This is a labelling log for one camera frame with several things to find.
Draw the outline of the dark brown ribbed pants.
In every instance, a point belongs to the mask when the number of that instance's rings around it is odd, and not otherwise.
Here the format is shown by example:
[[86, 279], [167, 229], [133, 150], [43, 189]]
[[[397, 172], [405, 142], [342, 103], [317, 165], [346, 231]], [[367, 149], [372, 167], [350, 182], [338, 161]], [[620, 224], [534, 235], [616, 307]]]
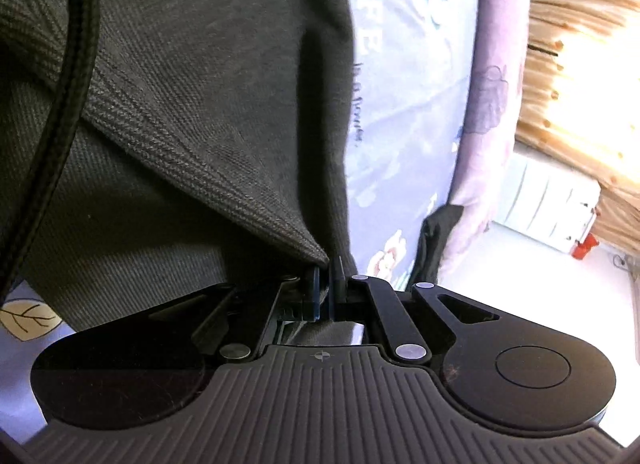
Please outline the dark brown ribbed pants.
[[349, 0], [99, 0], [70, 156], [21, 268], [76, 331], [350, 254]]

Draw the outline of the folded black garment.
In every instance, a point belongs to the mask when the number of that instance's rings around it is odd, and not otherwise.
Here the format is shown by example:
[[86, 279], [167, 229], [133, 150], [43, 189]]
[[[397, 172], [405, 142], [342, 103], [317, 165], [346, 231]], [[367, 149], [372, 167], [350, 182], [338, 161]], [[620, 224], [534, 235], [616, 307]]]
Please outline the folded black garment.
[[462, 206], [445, 204], [424, 219], [407, 290], [420, 282], [437, 283], [442, 255], [451, 231], [460, 221], [462, 214]]

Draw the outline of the red valve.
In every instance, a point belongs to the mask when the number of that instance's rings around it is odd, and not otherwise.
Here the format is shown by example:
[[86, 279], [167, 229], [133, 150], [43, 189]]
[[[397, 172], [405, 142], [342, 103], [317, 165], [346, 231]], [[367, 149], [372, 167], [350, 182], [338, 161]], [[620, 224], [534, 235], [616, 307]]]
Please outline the red valve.
[[588, 233], [582, 242], [578, 242], [575, 245], [574, 250], [572, 251], [572, 257], [577, 260], [583, 260], [593, 248], [599, 245], [600, 243], [597, 238], [592, 233]]

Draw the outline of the pink quilt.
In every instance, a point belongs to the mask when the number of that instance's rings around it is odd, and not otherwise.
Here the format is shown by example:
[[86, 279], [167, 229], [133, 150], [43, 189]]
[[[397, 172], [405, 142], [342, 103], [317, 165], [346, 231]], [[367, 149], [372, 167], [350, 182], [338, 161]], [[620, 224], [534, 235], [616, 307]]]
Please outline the pink quilt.
[[462, 208], [440, 258], [442, 282], [495, 213], [521, 111], [530, 0], [478, 0], [468, 103], [448, 202]]

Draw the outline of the wooden plank headboard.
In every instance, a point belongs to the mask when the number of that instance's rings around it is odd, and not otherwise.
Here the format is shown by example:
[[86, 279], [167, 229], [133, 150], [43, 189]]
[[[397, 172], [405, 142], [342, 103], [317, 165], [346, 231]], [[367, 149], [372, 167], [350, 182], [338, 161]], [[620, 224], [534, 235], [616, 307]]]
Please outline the wooden plank headboard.
[[530, 0], [522, 143], [597, 180], [593, 234], [639, 251], [639, 0]]

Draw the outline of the purple floral bed sheet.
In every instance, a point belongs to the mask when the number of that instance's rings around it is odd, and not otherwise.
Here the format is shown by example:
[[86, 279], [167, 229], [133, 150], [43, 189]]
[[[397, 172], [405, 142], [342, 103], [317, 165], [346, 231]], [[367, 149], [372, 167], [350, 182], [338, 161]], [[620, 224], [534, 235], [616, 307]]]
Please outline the purple floral bed sheet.
[[[446, 202], [457, 163], [477, 0], [349, 0], [354, 36], [344, 169], [355, 272], [403, 288], [422, 220]], [[1, 426], [43, 428], [29, 385], [37, 354], [76, 332], [18, 279], [1, 306]]]

